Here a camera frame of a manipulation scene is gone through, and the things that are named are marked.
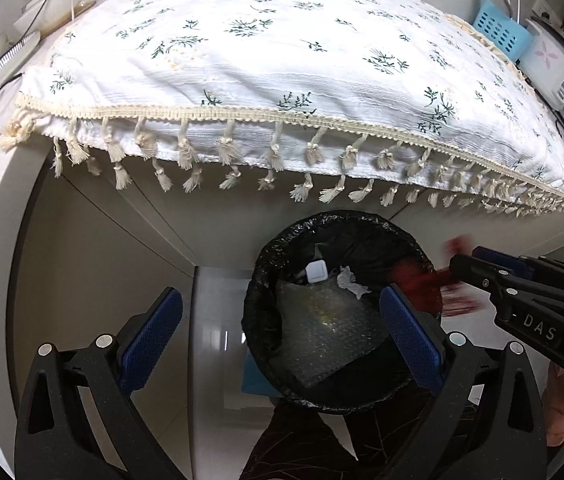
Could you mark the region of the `person's right hand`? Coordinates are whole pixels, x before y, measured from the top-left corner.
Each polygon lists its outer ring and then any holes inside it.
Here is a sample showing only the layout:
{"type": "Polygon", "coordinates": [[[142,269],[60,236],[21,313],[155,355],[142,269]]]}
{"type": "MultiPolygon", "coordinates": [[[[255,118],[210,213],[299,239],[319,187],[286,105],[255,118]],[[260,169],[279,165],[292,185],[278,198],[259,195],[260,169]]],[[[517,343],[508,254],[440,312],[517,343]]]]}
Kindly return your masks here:
{"type": "Polygon", "coordinates": [[[544,426],[549,448],[564,443],[564,368],[550,363],[548,380],[542,394],[544,426]]]}

